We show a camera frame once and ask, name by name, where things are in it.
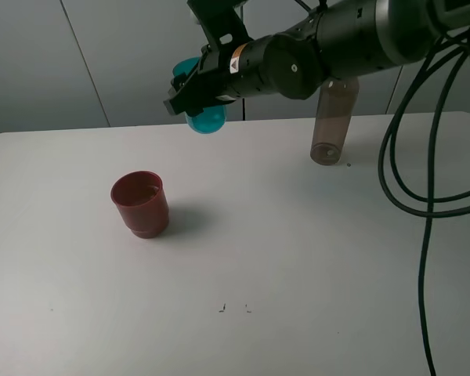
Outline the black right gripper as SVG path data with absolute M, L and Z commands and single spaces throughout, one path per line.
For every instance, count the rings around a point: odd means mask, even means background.
M 168 98 L 164 101 L 168 113 L 195 117 L 204 108 L 257 96 L 256 45 L 256 40 L 251 38 L 241 45 L 226 45 L 220 51 L 213 50 L 209 44 L 204 46 L 194 69 L 171 80 Z

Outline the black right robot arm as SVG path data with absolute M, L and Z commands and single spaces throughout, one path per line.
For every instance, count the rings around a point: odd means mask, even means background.
M 235 1 L 191 1 L 208 40 L 165 107 L 194 117 L 239 99 L 308 99 L 329 78 L 359 77 L 422 60 L 439 36 L 470 26 L 470 1 L 321 2 L 286 31 L 253 39 Z

